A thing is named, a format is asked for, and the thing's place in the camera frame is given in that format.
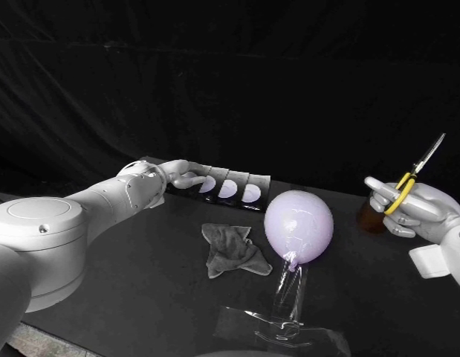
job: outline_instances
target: scissors blade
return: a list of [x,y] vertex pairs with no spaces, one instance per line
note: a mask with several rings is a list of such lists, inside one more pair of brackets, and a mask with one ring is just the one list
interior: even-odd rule
[[444,140],[445,133],[441,133],[441,136],[438,137],[437,141],[432,143],[432,146],[430,147],[428,151],[424,153],[422,158],[414,165],[414,174],[419,173],[425,163],[428,162],[428,159],[431,158],[432,153],[435,152],[438,145],[441,145],[441,141]]

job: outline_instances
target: scissors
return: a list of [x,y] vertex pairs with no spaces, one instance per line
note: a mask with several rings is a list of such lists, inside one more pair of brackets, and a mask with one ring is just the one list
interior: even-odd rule
[[401,191],[398,199],[392,202],[391,207],[385,210],[385,214],[391,215],[401,205],[404,199],[408,196],[409,190],[414,187],[415,184],[415,179],[417,179],[417,174],[419,173],[425,163],[428,162],[428,159],[431,158],[432,153],[435,152],[438,145],[441,144],[441,141],[444,140],[445,133],[441,133],[441,136],[438,137],[437,141],[434,142],[432,146],[430,147],[428,151],[422,155],[422,158],[418,160],[417,163],[414,163],[414,168],[409,173],[404,174],[404,177],[401,178],[401,181],[398,182],[395,189]]

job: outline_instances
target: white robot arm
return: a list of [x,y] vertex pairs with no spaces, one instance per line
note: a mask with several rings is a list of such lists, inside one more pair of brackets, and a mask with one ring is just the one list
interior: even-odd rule
[[143,209],[163,203],[166,185],[187,188],[203,177],[183,177],[200,165],[131,162],[114,178],[62,198],[0,204],[0,349],[25,312],[62,301],[85,275],[85,251],[95,237]]
[[[395,184],[383,184],[366,178],[373,190],[370,206],[378,212],[399,197]],[[424,279],[453,275],[460,285],[460,204],[437,188],[417,183],[392,215],[385,216],[383,224],[399,237],[418,234],[431,243],[409,251],[409,257]]]

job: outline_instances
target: yellow scissors handle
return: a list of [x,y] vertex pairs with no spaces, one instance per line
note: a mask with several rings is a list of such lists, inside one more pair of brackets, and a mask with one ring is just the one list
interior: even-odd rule
[[415,175],[412,175],[411,173],[405,173],[404,177],[401,178],[399,183],[395,186],[396,190],[404,186],[404,190],[401,191],[398,199],[394,201],[391,207],[385,211],[386,215],[391,215],[394,213],[394,211],[396,210],[398,206],[401,205],[404,199],[408,196],[408,193],[414,187],[414,184],[415,184]]

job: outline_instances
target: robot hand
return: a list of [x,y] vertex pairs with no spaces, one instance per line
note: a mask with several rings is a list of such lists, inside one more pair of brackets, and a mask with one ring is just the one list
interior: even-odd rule
[[[378,212],[383,212],[385,206],[399,196],[395,184],[383,184],[368,177],[366,185],[375,192],[370,206]],[[460,204],[437,188],[415,183],[404,203],[382,222],[396,236],[412,238],[418,234],[438,244],[450,229],[460,225]]]
[[199,172],[203,168],[203,166],[196,164],[195,162],[189,162],[187,160],[175,160],[157,166],[163,169],[163,172],[166,173],[167,182],[170,182],[176,188],[186,189],[195,186],[195,184],[202,184],[206,181],[206,177],[202,176],[182,176],[187,172]]

